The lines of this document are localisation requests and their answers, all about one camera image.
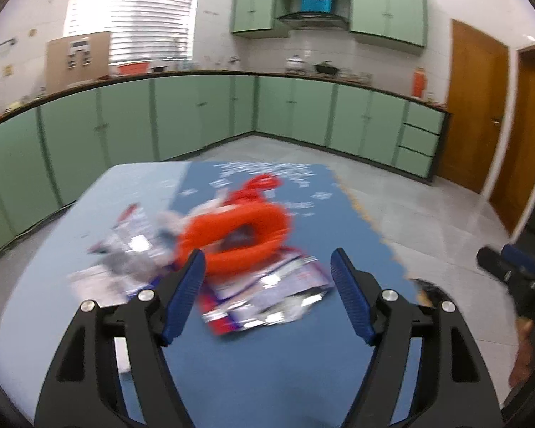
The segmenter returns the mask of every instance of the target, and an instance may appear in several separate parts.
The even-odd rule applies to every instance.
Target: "metal bolt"
[[[395,290],[384,290],[382,298],[388,302],[394,302],[398,299],[398,293]]]
[[[153,290],[143,290],[140,293],[138,293],[138,298],[142,302],[150,301],[152,298],[154,298],[154,291]]]
[[[83,301],[81,303],[81,306],[79,307],[84,312],[91,312],[95,308],[95,303],[92,300],[88,299],[87,301]]]
[[[444,301],[442,303],[442,310],[446,312],[454,312],[456,310],[456,305],[452,301]]]

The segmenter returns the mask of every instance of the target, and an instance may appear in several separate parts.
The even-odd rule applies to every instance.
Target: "window blind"
[[[196,0],[70,0],[64,36],[111,31],[112,64],[190,58]]]

